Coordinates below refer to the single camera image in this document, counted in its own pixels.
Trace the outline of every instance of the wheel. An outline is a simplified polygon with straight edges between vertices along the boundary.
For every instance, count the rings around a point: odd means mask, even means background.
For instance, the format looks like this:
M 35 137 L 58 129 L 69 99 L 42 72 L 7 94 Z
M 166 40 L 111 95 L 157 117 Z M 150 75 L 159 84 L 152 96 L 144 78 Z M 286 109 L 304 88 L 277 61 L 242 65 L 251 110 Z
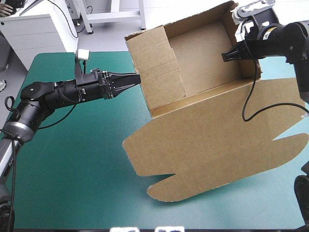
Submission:
M 9 223 L 9 216 L 10 216 L 11 206 L 9 204 L 1 204 L 0 205 L 0 232 L 7 232 L 8 223 Z M 10 225 L 10 232 L 13 231 L 14 228 L 14 211 L 12 214 L 11 225 Z

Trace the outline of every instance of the person's hand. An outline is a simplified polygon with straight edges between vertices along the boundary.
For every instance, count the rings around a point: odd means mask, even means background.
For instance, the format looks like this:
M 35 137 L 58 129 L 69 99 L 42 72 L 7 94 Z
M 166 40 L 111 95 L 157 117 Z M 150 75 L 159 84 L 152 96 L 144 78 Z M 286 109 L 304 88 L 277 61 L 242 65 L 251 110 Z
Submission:
M 10 16 L 11 12 L 13 12 L 13 7 L 7 4 L 0 3 L 0 17 Z

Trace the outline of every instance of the white floor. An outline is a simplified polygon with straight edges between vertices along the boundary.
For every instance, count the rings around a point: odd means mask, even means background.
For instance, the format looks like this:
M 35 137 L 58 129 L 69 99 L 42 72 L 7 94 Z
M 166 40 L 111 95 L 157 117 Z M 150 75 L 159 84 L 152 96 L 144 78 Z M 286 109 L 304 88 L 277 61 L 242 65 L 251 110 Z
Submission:
M 108 12 L 109 0 L 87 0 L 94 13 Z M 144 0 L 146 26 L 148 29 L 173 22 L 190 15 L 210 9 L 225 0 Z M 251 2 L 240 0 L 240 3 Z M 121 11 L 138 9 L 138 0 L 122 0 Z M 276 13 L 282 24 L 309 19 L 309 0 L 277 0 Z M 94 33 L 80 33 L 79 48 L 91 51 L 127 51 L 124 37 L 140 30 L 139 21 L 94 24 Z M 0 79 L 8 82 L 5 91 L 0 92 L 0 128 L 3 126 L 8 112 L 4 108 L 4 99 L 8 95 L 14 97 L 27 74 L 15 54 L 9 60 L 9 70 L 0 72 Z

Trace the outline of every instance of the corrugated cardboard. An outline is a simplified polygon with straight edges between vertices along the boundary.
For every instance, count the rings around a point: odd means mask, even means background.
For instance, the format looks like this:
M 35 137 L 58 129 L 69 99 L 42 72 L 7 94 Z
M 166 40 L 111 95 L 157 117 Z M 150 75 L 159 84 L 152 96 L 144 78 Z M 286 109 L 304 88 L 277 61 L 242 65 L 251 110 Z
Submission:
M 124 148 L 138 175 L 175 174 L 149 187 L 155 199 L 179 201 L 278 167 L 308 142 L 304 134 L 273 141 L 301 119 L 297 108 L 242 121 L 254 65 L 221 57 L 236 42 L 234 6 L 229 1 L 126 37 L 153 120 Z M 295 79 L 258 80 L 247 115 L 283 101 L 303 104 Z

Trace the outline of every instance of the white table frame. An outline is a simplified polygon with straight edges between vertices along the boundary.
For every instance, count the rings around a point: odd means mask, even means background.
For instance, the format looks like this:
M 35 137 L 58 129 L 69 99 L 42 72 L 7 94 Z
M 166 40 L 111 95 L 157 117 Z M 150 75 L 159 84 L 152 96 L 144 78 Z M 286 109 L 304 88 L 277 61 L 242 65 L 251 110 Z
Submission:
M 88 33 L 92 34 L 92 24 L 119 22 L 126 20 L 140 20 L 141 29 L 146 29 L 144 0 L 139 0 L 139 11 L 119 11 L 120 0 L 111 0 L 110 13 L 88 14 L 84 0 L 77 0 L 84 24 Z

